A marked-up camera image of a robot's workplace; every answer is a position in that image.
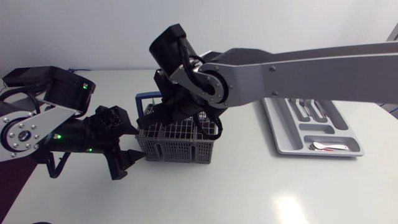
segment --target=white table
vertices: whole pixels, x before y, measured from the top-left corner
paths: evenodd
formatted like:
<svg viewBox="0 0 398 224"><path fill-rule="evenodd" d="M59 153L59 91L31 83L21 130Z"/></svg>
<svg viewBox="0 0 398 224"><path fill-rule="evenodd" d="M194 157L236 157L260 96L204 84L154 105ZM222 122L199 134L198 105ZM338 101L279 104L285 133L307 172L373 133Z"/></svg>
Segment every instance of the white table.
<svg viewBox="0 0 398 224"><path fill-rule="evenodd" d="M96 83L87 115L118 105L136 125L153 70L80 72ZM365 155L276 153L260 102L228 109L210 165L141 159L112 181L104 156L72 154L59 178L38 165L4 223L398 223L398 120L374 103L337 102ZM134 136L122 149L138 149Z"/></svg>

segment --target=gray cutlery tray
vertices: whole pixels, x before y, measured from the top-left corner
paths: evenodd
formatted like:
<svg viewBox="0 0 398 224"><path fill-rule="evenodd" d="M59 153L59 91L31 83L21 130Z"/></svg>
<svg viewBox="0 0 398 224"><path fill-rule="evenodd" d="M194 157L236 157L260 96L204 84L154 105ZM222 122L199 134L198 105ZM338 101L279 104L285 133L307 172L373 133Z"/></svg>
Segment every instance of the gray cutlery tray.
<svg viewBox="0 0 398 224"><path fill-rule="evenodd" d="M317 101L327 117L322 116L314 100L305 100L309 116L298 99L264 98L262 103L267 111L279 153L347 157L364 155L354 132L332 101ZM309 147L314 141L322 144L344 144L349 147L349 151L313 151Z"/></svg>

